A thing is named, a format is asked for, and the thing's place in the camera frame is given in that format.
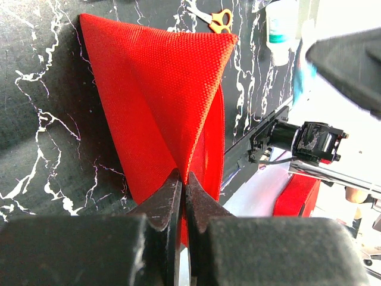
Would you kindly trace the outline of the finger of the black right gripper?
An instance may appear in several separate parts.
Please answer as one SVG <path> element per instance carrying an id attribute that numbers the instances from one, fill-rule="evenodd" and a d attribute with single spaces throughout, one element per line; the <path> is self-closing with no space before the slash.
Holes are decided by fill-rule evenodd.
<path id="1" fill-rule="evenodd" d="M 342 95 L 380 119 L 380 28 L 317 41 L 306 59 Z"/>

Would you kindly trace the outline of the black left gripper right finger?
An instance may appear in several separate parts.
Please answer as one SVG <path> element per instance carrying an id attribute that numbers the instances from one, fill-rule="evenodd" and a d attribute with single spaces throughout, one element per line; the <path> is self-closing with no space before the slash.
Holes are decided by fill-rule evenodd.
<path id="1" fill-rule="evenodd" d="M 185 187 L 188 252 L 191 285 L 228 285 L 224 264 L 232 251 L 227 227 L 234 221 L 229 213 L 202 187 L 191 172 Z"/>

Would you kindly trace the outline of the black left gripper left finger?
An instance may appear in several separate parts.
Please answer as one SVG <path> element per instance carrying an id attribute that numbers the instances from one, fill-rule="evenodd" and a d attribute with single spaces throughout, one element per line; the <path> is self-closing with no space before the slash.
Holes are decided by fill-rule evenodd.
<path id="1" fill-rule="evenodd" d="M 182 179 L 171 171 L 163 185 L 130 215 L 146 219 L 143 235 L 143 282 L 178 285 L 182 228 Z"/>

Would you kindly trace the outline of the red first aid pouch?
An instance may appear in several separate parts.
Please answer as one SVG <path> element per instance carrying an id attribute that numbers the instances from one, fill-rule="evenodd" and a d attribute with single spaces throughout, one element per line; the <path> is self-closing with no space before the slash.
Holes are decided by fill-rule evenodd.
<path id="1" fill-rule="evenodd" d="M 172 170 L 194 173 L 215 200 L 224 167 L 221 80 L 238 37 L 168 32 L 81 14 L 105 117 L 136 203 Z"/>

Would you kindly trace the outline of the orange handled scissors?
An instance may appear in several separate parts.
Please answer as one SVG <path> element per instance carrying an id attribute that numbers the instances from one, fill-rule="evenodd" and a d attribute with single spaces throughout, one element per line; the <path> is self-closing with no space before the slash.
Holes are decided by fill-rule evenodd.
<path id="1" fill-rule="evenodd" d="M 229 9 L 211 14 L 204 13 L 197 7 L 187 7 L 187 10 L 206 22 L 214 33 L 231 33 L 233 14 Z"/>

